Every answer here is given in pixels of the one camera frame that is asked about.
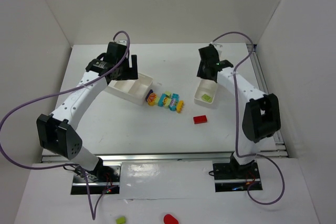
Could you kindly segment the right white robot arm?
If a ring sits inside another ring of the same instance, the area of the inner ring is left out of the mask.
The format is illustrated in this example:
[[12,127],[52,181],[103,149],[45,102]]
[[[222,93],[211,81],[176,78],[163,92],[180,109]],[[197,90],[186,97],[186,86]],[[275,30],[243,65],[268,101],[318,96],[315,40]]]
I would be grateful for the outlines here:
[[200,48],[199,54],[201,61],[197,76],[227,89],[234,95],[237,106],[235,150],[229,163],[214,171],[214,176],[221,179],[247,178],[256,168],[255,157],[265,139],[281,128],[278,98],[254,87],[228,60],[220,60],[214,45]]

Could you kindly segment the teal flower lego brick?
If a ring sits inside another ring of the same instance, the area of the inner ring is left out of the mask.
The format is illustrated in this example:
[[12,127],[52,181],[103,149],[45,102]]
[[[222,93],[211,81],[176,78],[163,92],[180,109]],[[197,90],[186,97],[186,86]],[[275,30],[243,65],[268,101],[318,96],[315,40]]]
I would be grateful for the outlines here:
[[179,100],[180,100],[180,96],[178,94],[176,94],[176,93],[172,94],[171,102],[169,104],[169,109],[171,111],[176,111],[177,104],[179,103]]

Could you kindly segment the red lego brick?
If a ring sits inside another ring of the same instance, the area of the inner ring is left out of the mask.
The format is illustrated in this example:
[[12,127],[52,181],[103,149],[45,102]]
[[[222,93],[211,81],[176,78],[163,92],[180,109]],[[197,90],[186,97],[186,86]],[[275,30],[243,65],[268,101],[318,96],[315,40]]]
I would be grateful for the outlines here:
[[206,117],[206,115],[194,116],[193,117],[193,122],[194,122],[194,124],[207,123],[207,117]]

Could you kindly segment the light green lego brick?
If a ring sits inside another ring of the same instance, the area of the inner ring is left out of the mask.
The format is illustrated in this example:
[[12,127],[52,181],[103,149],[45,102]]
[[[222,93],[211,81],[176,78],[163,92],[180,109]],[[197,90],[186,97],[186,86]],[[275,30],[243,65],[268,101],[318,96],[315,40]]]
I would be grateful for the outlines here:
[[201,99],[205,102],[211,103],[213,98],[211,96],[209,96],[208,94],[203,94],[201,96]]

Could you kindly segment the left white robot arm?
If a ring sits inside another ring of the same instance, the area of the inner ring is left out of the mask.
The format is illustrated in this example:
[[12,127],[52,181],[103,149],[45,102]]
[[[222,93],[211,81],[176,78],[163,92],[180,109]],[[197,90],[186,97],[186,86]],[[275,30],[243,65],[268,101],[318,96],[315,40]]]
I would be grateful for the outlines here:
[[95,98],[111,81],[138,79],[137,56],[127,46],[110,42],[107,51],[91,60],[77,89],[49,115],[37,119],[37,131],[42,148],[78,164],[97,180],[115,179],[115,171],[89,152],[76,132],[81,118]]

